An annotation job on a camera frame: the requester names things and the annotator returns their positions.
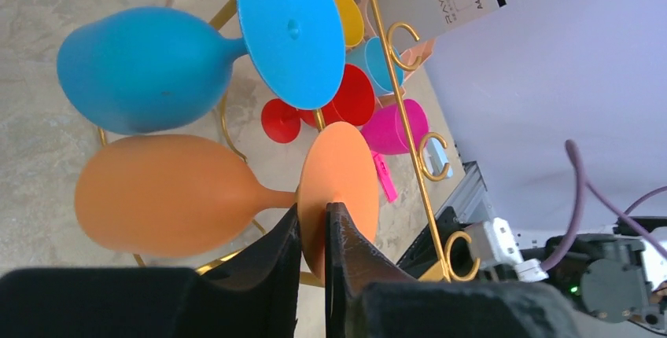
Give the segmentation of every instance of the yellow cup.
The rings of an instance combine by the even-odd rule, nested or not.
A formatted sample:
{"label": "yellow cup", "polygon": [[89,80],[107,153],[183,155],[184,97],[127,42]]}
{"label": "yellow cup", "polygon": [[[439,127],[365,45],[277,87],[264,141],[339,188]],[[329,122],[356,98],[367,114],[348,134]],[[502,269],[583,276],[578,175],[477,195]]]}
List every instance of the yellow cup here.
{"label": "yellow cup", "polygon": [[345,33],[345,45],[353,47],[363,39],[363,18],[354,0],[334,0],[338,7]]}

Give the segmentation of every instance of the gray floor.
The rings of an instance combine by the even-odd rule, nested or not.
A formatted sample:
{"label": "gray floor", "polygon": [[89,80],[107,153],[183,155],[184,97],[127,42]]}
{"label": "gray floor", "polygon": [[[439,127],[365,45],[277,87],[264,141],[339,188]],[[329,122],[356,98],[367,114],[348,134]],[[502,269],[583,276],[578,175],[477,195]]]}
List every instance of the gray floor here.
{"label": "gray floor", "polygon": [[[175,7],[208,19],[225,1],[176,0]],[[90,19],[86,13],[79,0],[0,0],[0,274],[26,266],[135,266],[131,255],[105,250],[90,241],[72,210],[78,173],[98,149],[98,140],[94,128],[57,85],[54,60],[63,38]],[[230,22],[223,33],[238,36],[238,24]],[[432,130],[450,138],[425,72],[416,72],[406,88],[408,97],[420,101],[429,113]],[[265,186],[294,190],[301,161],[316,132],[303,130],[290,145],[276,145],[266,138],[259,118],[263,104],[273,96],[247,58],[235,64],[229,93],[230,133],[248,156],[250,167]],[[179,131],[217,139],[217,127],[210,114]],[[453,150],[452,146],[448,155],[457,159]],[[426,224],[426,217],[409,158],[397,156],[389,164],[400,198],[387,204],[380,196],[383,205],[376,245],[396,260]],[[452,165],[454,178],[429,184],[436,207],[462,176],[460,163]],[[280,216],[280,211],[265,211],[258,220],[270,228]],[[257,237],[258,232],[251,228],[224,248],[197,258],[148,262],[197,266]],[[323,302],[321,288],[301,288],[298,336],[322,335]]]}

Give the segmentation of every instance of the gold wire hook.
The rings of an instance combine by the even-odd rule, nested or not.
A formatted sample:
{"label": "gold wire hook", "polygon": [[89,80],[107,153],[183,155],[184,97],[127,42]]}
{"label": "gold wire hook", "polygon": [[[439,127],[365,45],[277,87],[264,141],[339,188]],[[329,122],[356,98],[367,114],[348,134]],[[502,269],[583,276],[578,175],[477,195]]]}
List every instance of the gold wire hook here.
{"label": "gold wire hook", "polygon": [[429,139],[431,138],[438,140],[440,145],[442,145],[442,148],[447,149],[447,142],[444,140],[442,135],[438,134],[437,132],[429,132],[428,134],[424,135],[422,141],[419,142],[419,150],[417,156],[419,157],[419,165],[422,169],[422,173],[424,174],[424,176],[427,177],[432,182],[440,182],[447,177],[447,173],[449,173],[449,168],[451,166],[449,165],[449,162],[447,162],[442,168],[442,171],[438,175],[431,174],[429,169],[426,167],[426,162],[424,161],[424,149],[426,148],[426,144],[429,142]]}
{"label": "gold wire hook", "polygon": [[219,31],[225,26],[229,20],[234,17],[238,10],[236,0],[227,0],[225,5],[216,13],[216,15],[208,22],[214,29]]}
{"label": "gold wire hook", "polygon": [[252,224],[262,233],[262,236],[267,234],[267,230],[259,224],[255,219],[252,220]]}
{"label": "gold wire hook", "polygon": [[401,67],[403,70],[408,72],[416,71],[417,68],[419,68],[419,66],[422,65],[422,56],[418,55],[415,58],[415,62],[410,65],[405,64],[400,59],[400,55],[396,53],[396,49],[394,48],[393,45],[394,31],[396,31],[397,28],[403,28],[407,30],[407,32],[410,33],[415,42],[419,42],[419,34],[417,34],[417,31],[412,26],[410,26],[410,24],[407,24],[403,21],[395,22],[389,27],[389,30],[387,30],[387,42],[389,43],[389,48],[391,49],[389,55],[392,57],[392,61],[396,63],[396,65]]}
{"label": "gold wire hook", "polygon": [[[431,207],[431,202],[429,198],[429,193],[428,190],[426,189],[426,183],[424,181],[424,175],[425,173],[428,173],[428,171],[424,172],[426,164],[424,163],[423,159],[423,150],[420,151],[420,153],[422,154],[420,156],[419,153],[417,153],[418,150],[417,146],[413,142],[412,129],[407,120],[407,112],[405,109],[403,96],[400,92],[400,84],[398,81],[398,77],[396,76],[396,69],[392,66],[392,63],[395,63],[406,71],[414,71],[422,63],[421,57],[418,57],[416,59],[416,62],[411,65],[406,65],[399,59],[398,54],[393,50],[393,46],[391,45],[392,41],[391,37],[393,35],[393,32],[397,28],[404,28],[412,35],[415,41],[419,40],[419,36],[417,35],[417,32],[410,25],[404,22],[398,22],[391,25],[389,30],[385,33],[385,26],[384,23],[382,22],[382,15],[380,13],[380,6],[378,4],[378,0],[369,0],[369,3],[370,7],[373,10],[373,17],[375,19],[375,23],[378,28],[378,33],[379,33],[378,36],[380,37],[382,51],[385,55],[385,62],[389,70],[389,78],[392,82],[394,96],[396,98],[396,105],[398,106],[401,122],[403,124],[405,131],[405,136],[409,144],[412,166],[415,169],[415,175],[417,176],[417,184],[419,186],[419,192],[422,195],[422,202],[424,204],[424,209],[426,210],[426,218],[428,219],[429,222],[429,231],[431,233],[431,238],[433,239],[433,246],[437,254],[436,263],[430,269],[428,269],[419,279],[427,281],[443,281],[443,280],[451,281],[452,278],[455,280],[471,280],[473,277],[477,275],[477,271],[479,268],[478,259],[475,260],[475,263],[477,265],[473,266],[473,271],[471,271],[465,277],[459,277],[458,275],[453,274],[453,270],[451,269],[451,258],[450,258],[451,256],[449,255],[449,251],[451,251],[451,246],[453,245],[453,242],[456,238],[462,237],[468,241],[470,240],[470,236],[467,235],[467,233],[457,233],[455,236],[450,237],[450,240],[446,244],[446,246],[448,247],[447,254],[445,254],[445,250],[440,242],[440,235],[438,233],[435,214],[433,213],[433,209]],[[443,146],[447,144],[445,140],[438,134],[429,133],[427,140],[430,138],[437,139],[441,144],[443,144]],[[445,166],[442,172],[445,175],[444,177],[446,177],[448,171],[449,171],[448,167]],[[432,176],[434,179],[438,179],[443,174],[438,176],[433,176],[433,175],[430,176]]]}
{"label": "gold wire hook", "polygon": [[98,127],[98,137],[100,139],[100,145],[104,147],[106,145],[106,132],[102,127]]}
{"label": "gold wire hook", "polygon": [[[451,248],[454,246],[454,241],[457,239],[462,238],[465,240],[468,244],[473,242],[472,237],[466,232],[463,232],[462,230],[457,230],[454,232],[448,239],[447,243],[444,245],[444,253],[447,256],[447,262],[451,263]],[[480,266],[480,259],[476,258],[473,261],[473,268],[470,269],[470,272],[462,277],[460,277],[457,273],[454,272],[454,269],[449,266],[449,276],[451,277],[452,280],[454,281],[472,281],[476,276],[477,273],[479,272],[479,266]]]}
{"label": "gold wire hook", "polygon": [[132,254],[132,256],[135,258],[135,262],[137,263],[137,266],[146,267],[146,263],[144,262],[144,259],[139,254]]}
{"label": "gold wire hook", "polygon": [[248,163],[248,157],[243,154],[243,152],[239,151],[236,146],[234,145],[234,142],[231,140],[231,136],[229,135],[229,131],[227,131],[227,118],[225,118],[225,111],[227,110],[227,92],[223,95],[223,99],[220,100],[220,103],[218,104],[218,110],[219,110],[219,118],[220,118],[220,128],[223,131],[223,136],[225,137],[225,141],[227,142],[227,145],[229,145],[230,149],[236,153],[239,157],[243,159],[244,163]]}
{"label": "gold wire hook", "polygon": [[322,114],[322,109],[317,108],[313,110],[313,115],[315,116],[315,126],[317,127],[318,132],[322,132],[326,123],[324,122],[324,115]]}

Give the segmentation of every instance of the light blue cup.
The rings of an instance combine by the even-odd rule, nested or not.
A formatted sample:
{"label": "light blue cup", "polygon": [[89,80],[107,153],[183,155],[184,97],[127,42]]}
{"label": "light blue cup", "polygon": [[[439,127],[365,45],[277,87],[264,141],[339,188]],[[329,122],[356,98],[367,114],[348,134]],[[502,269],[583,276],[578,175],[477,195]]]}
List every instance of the light blue cup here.
{"label": "light blue cup", "polygon": [[[426,148],[424,149],[424,164],[426,165],[426,170],[429,171],[432,175],[439,175],[442,173],[445,165],[449,163],[447,158],[447,153],[444,152],[442,144],[435,138],[431,138],[426,142]],[[445,179],[451,178],[454,176],[454,169],[449,167],[449,171],[445,176]]]}
{"label": "light blue cup", "polygon": [[[362,69],[373,85],[373,91],[376,96],[380,97],[394,93],[379,37],[373,37],[350,51],[345,61]],[[403,69],[394,64],[394,70],[396,70],[399,85],[403,84]]]}

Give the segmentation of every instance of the magenta cup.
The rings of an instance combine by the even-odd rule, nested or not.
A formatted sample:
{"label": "magenta cup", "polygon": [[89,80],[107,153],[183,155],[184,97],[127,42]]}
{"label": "magenta cup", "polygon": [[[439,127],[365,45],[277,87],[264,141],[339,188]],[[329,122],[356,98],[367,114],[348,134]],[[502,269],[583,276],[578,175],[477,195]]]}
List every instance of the magenta cup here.
{"label": "magenta cup", "polygon": [[[422,138],[429,133],[429,120],[422,106],[415,100],[405,100],[405,112],[412,129],[415,146],[418,147]],[[361,129],[361,134],[365,137],[371,150],[383,155],[400,155],[410,152],[398,105],[377,110]]]}

